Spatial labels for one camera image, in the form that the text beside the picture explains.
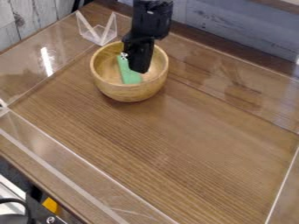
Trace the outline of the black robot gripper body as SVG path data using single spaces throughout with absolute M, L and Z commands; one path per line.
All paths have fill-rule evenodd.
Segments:
M 171 30 L 174 0 L 134 0 L 131 30 L 122 41 L 126 46 L 164 39 Z

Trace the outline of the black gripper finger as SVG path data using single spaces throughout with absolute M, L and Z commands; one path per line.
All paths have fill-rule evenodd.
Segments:
M 132 71 L 144 74 L 151 66 L 155 40 L 135 39 L 124 42 L 124 54 Z

